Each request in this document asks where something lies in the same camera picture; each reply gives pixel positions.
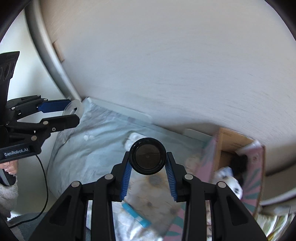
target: cardboard box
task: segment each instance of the cardboard box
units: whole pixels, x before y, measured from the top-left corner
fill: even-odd
[[[227,128],[219,132],[206,145],[195,176],[203,182],[211,182],[215,171],[230,164],[234,151],[251,144],[254,140]],[[243,197],[241,201],[250,213],[258,212],[265,176],[265,146],[250,150],[248,165],[244,174]]]

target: gray sleeve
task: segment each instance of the gray sleeve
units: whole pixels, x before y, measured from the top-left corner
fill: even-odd
[[[3,186],[0,184],[0,213],[4,218],[10,218],[10,211],[15,208],[17,197],[17,181],[12,186]]]

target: gray fabric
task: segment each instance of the gray fabric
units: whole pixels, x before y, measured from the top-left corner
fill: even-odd
[[[3,186],[0,184],[0,213],[5,221],[7,218],[10,218],[10,212],[16,206],[17,197],[17,181],[12,186]],[[18,227],[12,228],[11,231],[19,241],[24,241]]]
[[[28,214],[24,214],[21,216],[17,216],[15,218],[12,218],[9,221],[10,225],[14,225],[16,223],[19,223],[21,221],[25,221],[28,219],[32,219],[34,217],[36,217],[38,215],[38,213],[28,213]],[[43,219],[43,217],[46,215],[46,213],[41,214],[41,216],[39,218],[37,218],[36,220],[33,220],[31,222],[28,223],[23,223],[20,224],[18,227],[25,239],[25,241],[28,241],[30,236],[32,235],[32,233],[34,232],[35,228],[38,226],[38,224],[41,222],[41,220]],[[90,230],[88,228],[86,228],[86,238],[85,241],[90,241],[91,240],[91,234],[90,234]]]

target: white wall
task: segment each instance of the white wall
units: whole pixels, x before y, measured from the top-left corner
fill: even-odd
[[[267,146],[268,172],[296,157],[296,42],[264,0],[41,0],[82,97]]]
[[[51,99],[64,99],[56,87],[34,47],[30,37],[25,13],[22,11],[15,19],[0,43],[0,53],[20,51],[13,78],[10,81],[8,99],[40,94]],[[39,122],[42,118],[52,114],[36,113],[21,121]],[[47,139],[39,155],[44,168],[47,169],[49,158],[56,139],[56,134]],[[16,213],[40,212],[46,200],[44,177],[41,166],[36,157],[28,157],[19,161],[17,176],[19,198]],[[54,202],[50,195],[48,207]]]

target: black plastic handle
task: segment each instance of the black plastic handle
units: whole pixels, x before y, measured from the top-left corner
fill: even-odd
[[[10,175],[8,172],[4,171],[4,169],[0,169],[0,178],[0,183],[4,186],[12,186],[16,182],[16,177]]]

